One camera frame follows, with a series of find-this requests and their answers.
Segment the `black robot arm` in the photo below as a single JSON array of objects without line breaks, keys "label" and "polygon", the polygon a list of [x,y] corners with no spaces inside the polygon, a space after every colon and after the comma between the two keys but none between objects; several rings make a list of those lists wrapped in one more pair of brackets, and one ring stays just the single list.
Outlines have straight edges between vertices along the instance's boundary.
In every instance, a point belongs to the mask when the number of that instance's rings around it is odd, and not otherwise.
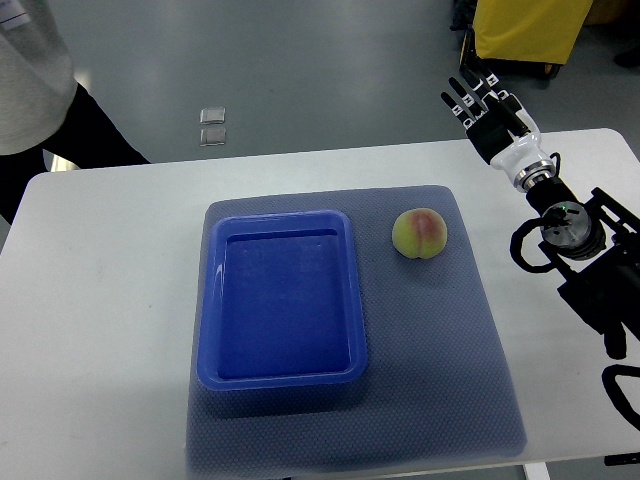
[{"label": "black robot arm", "polygon": [[512,260],[533,274],[558,271],[559,296],[603,337],[611,359],[625,359],[626,334],[639,335],[639,218],[600,188],[579,201],[557,176],[525,196],[538,216],[512,234]]}]

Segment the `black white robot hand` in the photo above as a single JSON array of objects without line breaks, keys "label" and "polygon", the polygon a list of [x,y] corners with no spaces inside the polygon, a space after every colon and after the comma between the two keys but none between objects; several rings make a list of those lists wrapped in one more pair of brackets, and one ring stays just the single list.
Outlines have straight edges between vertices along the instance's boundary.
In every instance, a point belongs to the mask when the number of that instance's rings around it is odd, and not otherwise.
[{"label": "black white robot hand", "polygon": [[541,148],[541,132],[519,99],[484,66],[463,66],[441,99],[462,125],[481,159],[504,172],[514,188],[530,190],[557,173]]}]

